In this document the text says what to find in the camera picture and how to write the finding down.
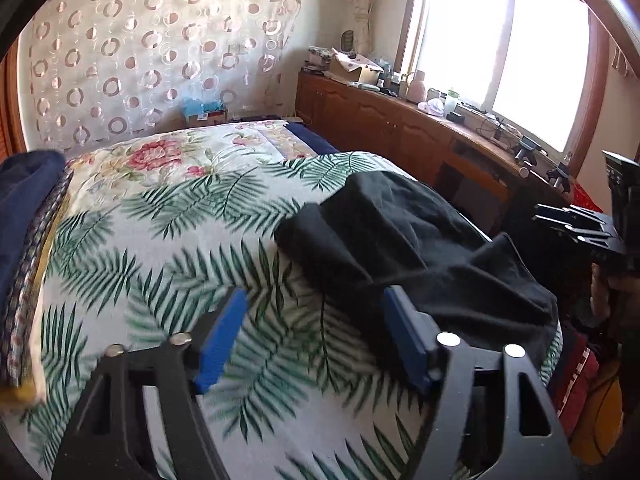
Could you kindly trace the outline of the right hand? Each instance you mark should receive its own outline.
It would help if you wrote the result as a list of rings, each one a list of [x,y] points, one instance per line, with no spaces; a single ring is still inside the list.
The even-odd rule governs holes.
[[[591,266],[591,311],[604,320],[619,314],[627,324],[639,322],[640,282],[638,275],[613,275],[593,263]]]

